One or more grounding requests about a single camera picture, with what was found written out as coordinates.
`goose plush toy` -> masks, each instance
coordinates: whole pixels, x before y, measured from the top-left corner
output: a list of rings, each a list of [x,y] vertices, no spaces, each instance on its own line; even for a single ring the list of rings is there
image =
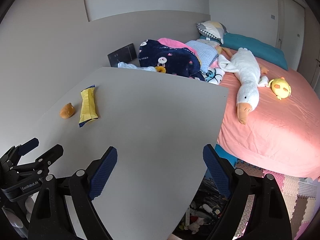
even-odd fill
[[[252,52],[244,48],[239,48],[230,60],[220,54],[218,64],[225,72],[234,73],[241,83],[236,99],[237,116],[241,124],[246,124],[248,114],[259,102],[258,87],[268,86],[268,78],[260,78],[260,74],[266,74],[268,70],[260,67]]]

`orange beak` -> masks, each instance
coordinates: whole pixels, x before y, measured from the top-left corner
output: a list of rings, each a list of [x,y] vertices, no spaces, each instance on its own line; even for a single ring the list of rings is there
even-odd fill
[[[249,103],[239,103],[237,106],[238,120],[242,124],[247,123],[248,114],[252,111],[252,106]]]

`table surface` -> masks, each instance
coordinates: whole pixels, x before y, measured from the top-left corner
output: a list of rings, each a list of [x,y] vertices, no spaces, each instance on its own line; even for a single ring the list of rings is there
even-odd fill
[[[79,128],[80,92],[91,85],[96,86],[99,119]],[[25,141],[36,137],[40,144],[19,164],[34,162],[60,144],[64,154],[50,173],[71,176],[115,147],[118,162],[92,201],[101,221],[114,240],[166,240],[206,171],[202,150],[217,142],[227,95],[228,89],[198,80],[103,67],[67,92],[30,129]],[[60,109],[69,102],[76,113],[62,119]],[[72,208],[69,212],[76,217]],[[74,227],[85,239],[79,223]]]

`yellow wrapper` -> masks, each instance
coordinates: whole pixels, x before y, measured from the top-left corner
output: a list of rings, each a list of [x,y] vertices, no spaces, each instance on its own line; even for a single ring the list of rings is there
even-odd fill
[[[80,113],[79,127],[84,126],[87,122],[98,119],[96,107],[94,105],[94,89],[95,85],[81,91],[82,107]]]

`yellow stuffed toy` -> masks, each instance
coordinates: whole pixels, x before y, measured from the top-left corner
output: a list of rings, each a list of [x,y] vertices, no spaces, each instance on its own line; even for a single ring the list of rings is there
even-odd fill
[[[268,86],[271,86],[272,91],[276,94],[279,100],[291,95],[291,87],[287,81],[284,80],[284,77],[270,80]]]

